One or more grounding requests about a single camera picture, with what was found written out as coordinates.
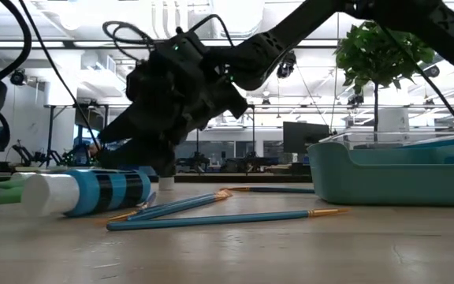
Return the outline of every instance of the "wooden tabletop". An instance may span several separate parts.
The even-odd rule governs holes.
[[[178,184],[157,202],[222,186]],[[335,206],[312,194],[235,192],[174,217],[324,207]],[[316,219],[124,232],[107,232],[99,218],[29,218],[18,204],[0,206],[0,283],[454,284],[454,208],[354,207]]]

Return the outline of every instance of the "ceiling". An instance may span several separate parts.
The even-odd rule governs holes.
[[[219,14],[226,23],[229,32],[236,39],[247,38],[256,32],[263,32],[274,27],[289,13],[299,6],[299,0],[139,0],[116,1],[103,0],[76,0],[76,1],[31,1],[28,8],[32,11],[33,19],[39,27],[42,37],[51,40],[79,40],[96,41],[108,39],[102,33],[101,24],[104,21],[120,20],[137,25],[155,39],[165,39],[173,34],[176,26],[190,28],[206,15]],[[454,1],[445,1],[454,9]],[[307,120],[320,122],[322,118],[332,121],[337,125],[341,119],[350,115],[358,119],[372,118],[372,109],[366,107],[362,110],[346,110],[333,108],[335,103],[346,104],[352,94],[351,88],[343,86],[344,74],[335,68],[333,55],[337,39],[345,37],[352,24],[358,21],[346,14],[337,13],[318,29],[312,32],[306,41],[307,48],[296,49],[297,68],[287,79],[278,80],[275,74],[258,90],[246,92],[247,100],[254,104],[261,104],[263,99],[269,99],[272,105],[300,105],[315,103],[319,109],[295,107],[272,107],[257,110],[261,114],[260,123],[264,125],[279,124],[274,114],[278,112],[283,120]],[[216,21],[205,24],[197,31],[204,40],[216,39],[213,45],[226,44],[225,34]],[[120,36],[131,37],[129,33]],[[3,41],[21,39],[21,31],[13,17],[0,4],[0,47]],[[101,103],[125,104],[128,103],[123,94],[124,78],[133,66],[133,61],[126,58],[115,49],[92,49],[85,51],[82,63],[86,61],[98,62],[102,68],[93,65],[93,69],[84,67],[77,71],[77,76],[83,83],[78,88],[78,96],[94,98]],[[131,50],[138,58],[146,58],[145,50]],[[0,48],[0,65],[15,58],[18,50],[3,50]],[[53,50],[54,60],[61,65],[61,58],[68,57],[71,53],[83,53],[82,50]],[[454,104],[454,67],[446,61],[438,62],[441,75],[434,79],[434,83],[447,95],[448,101]],[[28,73],[41,80],[49,80],[54,74],[47,64],[41,50],[33,50],[25,66]],[[111,80],[100,76],[103,69],[114,71]],[[380,93],[380,104],[404,105],[423,103],[425,95],[434,96],[432,89],[427,86],[421,77],[415,78],[415,84],[410,81],[402,82],[403,90],[395,88],[384,89]],[[372,86],[367,86],[366,105],[372,104]],[[114,108],[112,114],[123,108]],[[411,109],[415,115],[425,113],[426,110]],[[445,110],[434,111],[427,115],[432,118],[446,120],[448,114]]]

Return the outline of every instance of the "white ceiling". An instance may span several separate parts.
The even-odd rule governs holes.
[[[75,40],[107,40],[101,30],[101,24],[108,20],[122,20],[138,25],[145,32],[151,33],[156,38],[165,38],[176,27],[176,23],[188,23],[192,25],[203,19],[210,13],[219,13],[227,24],[229,31],[234,35],[250,35],[253,32],[262,32],[272,28],[289,13],[291,13],[302,1],[299,0],[175,0],[176,10],[174,25],[168,21],[167,6],[171,1],[163,1],[164,12],[153,1],[154,5],[149,8],[149,0],[139,1],[116,1],[116,0],[76,0],[76,3],[67,1],[32,1],[28,8],[37,23],[39,30],[45,40],[54,39],[75,39]],[[454,9],[454,1],[446,1]],[[180,6],[187,4],[187,13],[180,11]],[[343,38],[346,31],[352,24],[361,21],[350,16],[338,13],[328,19],[320,28],[311,33],[308,39],[337,39]],[[202,39],[224,39],[218,32],[218,24],[209,23],[198,30]],[[21,32],[13,17],[0,4],[0,41],[21,39]],[[351,94],[350,88],[342,86],[344,75],[342,70],[335,70],[334,49],[297,49],[296,71],[287,79],[278,80],[273,74],[266,84],[254,92],[247,93],[247,99],[255,104],[260,104],[263,99],[262,92],[269,91],[269,99],[272,104],[301,104],[315,101],[320,104],[332,104],[334,94],[339,96],[342,103],[346,103]],[[70,50],[54,50],[53,56],[60,65],[60,57],[68,54]],[[131,50],[140,58],[145,58],[145,50]],[[4,61],[15,58],[18,50],[0,50],[0,64]],[[124,76],[127,67],[132,63],[123,54],[115,50],[97,50],[96,54],[100,61],[110,56],[118,63],[117,71]],[[48,65],[44,61],[43,52],[34,50],[26,65],[29,73],[42,77],[53,76]],[[441,68],[441,75],[434,81],[436,85],[448,94],[450,103],[454,103],[454,67],[447,62],[438,64]],[[121,92],[114,86],[106,85],[106,80],[93,80],[92,73],[86,70],[78,73],[80,80],[83,80],[82,88],[78,89],[79,96],[94,97],[98,101],[107,103],[127,103]],[[434,92],[424,84],[422,78],[415,78],[416,85],[411,82],[403,82],[404,90],[396,92],[394,89],[387,89],[381,92],[381,103],[403,104],[422,103],[425,94],[433,95]],[[371,103],[371,86],[366,88],[366,104]],[[292,109],[280,109],[282,112]],[[318,114],[306,114],[308,120],[319,119]],[[436,118],[446,114],[435,114]]]

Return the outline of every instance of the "green leaves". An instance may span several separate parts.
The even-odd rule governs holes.
[[[434,51],[418,37],[406,32],[392,34],[417,62],[433,61]],[[356,94],[360,94],[369,81],[385,87],[394,84],[396,88],[401,88],[401,77],[412,81],[412,74],[416,71],[414,63],[373,21],[364,21],[359,27],[352,26],[334,54],[337,67],[345,71],[344,86],[355,84]]]

